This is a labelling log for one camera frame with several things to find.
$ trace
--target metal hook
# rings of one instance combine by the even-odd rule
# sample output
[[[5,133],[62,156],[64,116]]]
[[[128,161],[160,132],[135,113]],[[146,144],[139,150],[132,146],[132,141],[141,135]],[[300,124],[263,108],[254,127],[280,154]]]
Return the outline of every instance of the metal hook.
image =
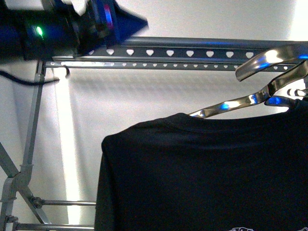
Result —
[[[291,88],[287,91],[287,95],[308,98],[308,88],[302,90]]]

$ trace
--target metal hanger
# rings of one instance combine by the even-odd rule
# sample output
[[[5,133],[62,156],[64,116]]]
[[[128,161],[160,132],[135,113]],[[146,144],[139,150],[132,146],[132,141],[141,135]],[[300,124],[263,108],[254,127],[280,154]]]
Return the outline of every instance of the metal hanger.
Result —
[[[289,89],[287,91],[287,95],[308,98],[308,88],[305,88],[305,89],[302,89],[302,90],[300,90],[300,89]]]
[[[260,53],[235,70],[238,81],[258,73],[266,68],[285,62],[308,59],[308,47],[300,44],[290,44]]]
[[[266,85],[264,88],[262,88],[261,90],[259,90],[254,94],[229,101],[224,101],[215,104],[213,106],[203,108],[189,115],[198,118],[208,118],[210,116],[215,116],[224,112],[229,112],[236,109],[257,105],[263,102],[267,102],[267,105],[275,106],[275,104],[271,103],[269,99],[279,89],[287,86],[292,82],[303,79],[306,76],[308,76],[308,61],[302,61],[289,71],[286,71],[281,75],[277,76],[276,78],[274,78],[268,85]]]

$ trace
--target black cable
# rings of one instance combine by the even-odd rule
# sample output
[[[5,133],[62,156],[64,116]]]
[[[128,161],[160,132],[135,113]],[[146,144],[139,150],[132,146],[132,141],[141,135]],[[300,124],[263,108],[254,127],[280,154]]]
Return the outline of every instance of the black cable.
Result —
[[[66,68],[66,78],[69,77],[70,72],[69,69],[67,67]],[[22,85],[26,85],[26,86],[40,86],[40,85],[44,85],[44,84],[48,84],[48,83],[54,83],[54,82],[58,82],[60,81],[59,79],[54,79],[54,80],[48,80],[48,81],[44,81],[44,82],[35,82],[35,81],[28,81],[28,80],[23,80],[21,78],[18,78],[12,74],[9,74],[3,70],[0,70],[0,76],[8,78],[9,80],[18,83],[18,84],[22,84]]]

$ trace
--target blue light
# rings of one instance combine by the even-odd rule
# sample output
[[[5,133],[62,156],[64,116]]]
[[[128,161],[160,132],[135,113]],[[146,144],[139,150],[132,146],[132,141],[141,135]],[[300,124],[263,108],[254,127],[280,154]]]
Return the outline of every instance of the blue light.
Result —
[[[265,68],[268,67],[270,64],[269,63],[263,63],[259,66],[259,68]]]
[[[282,103],[282,100],[279,97],[271,97],[269,98],[269,103],[278,105]]]
[[[257,103],[257,96],[255,94],[251,95],[251,99],[254,101],[253,103]]]
[[[221,110],[228,110],[229,108],[230,108],[229,105],[227,105],[226,103],[220,106]]]
[[[308,54],[302,54],[298,58],[299,59],[308,59]]]
[[[105,9],[105,15],[106,15],[106,20],[107,20],[107,27],[109,29],[113,29],[114,24],[112,22],[110,7],[106,4],[104,5],[104,9]]]

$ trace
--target heart-shaped hole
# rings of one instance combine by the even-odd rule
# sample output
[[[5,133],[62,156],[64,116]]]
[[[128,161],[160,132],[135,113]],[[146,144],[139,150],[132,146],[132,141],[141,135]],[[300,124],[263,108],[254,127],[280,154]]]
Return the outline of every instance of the heart-shaped hole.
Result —
[[[167,51],[167,55],[169,55],[170,57],[174,54],[174,51],[173,50],[168,50]]]
[[[231,58],[234,55],[234,53],[232,51],[228,51],[226,52],[226,55],[228,58]]]
[[[115,52],[115,50],[113,49],[107,49],[106,51],[109,55],[113,55],[113,53]]]
[[[146,53],[147,53],[149,56],[152,56],[152,54],[154,54],[154,51],[153,51],[153,50],[147,50]]]
[[[194,52],[193,51],[186,51],[186,54],[189,56],[189,57],[192,57]]]
[[[250,59],[252,56],[254,56],[254,53],[253,52],[246,52],[246,57],[248,59]]]
[[[213,51],[207,51],[206,52],[206,55],[211,58],[213,55],[214,55],[214,52]]]
[[[134,50],[131,50],[131,49],[126,50],[126,53],[127,53],[129,56],[132,56],[134,52],[135,52],[135,51],[134,51]]]

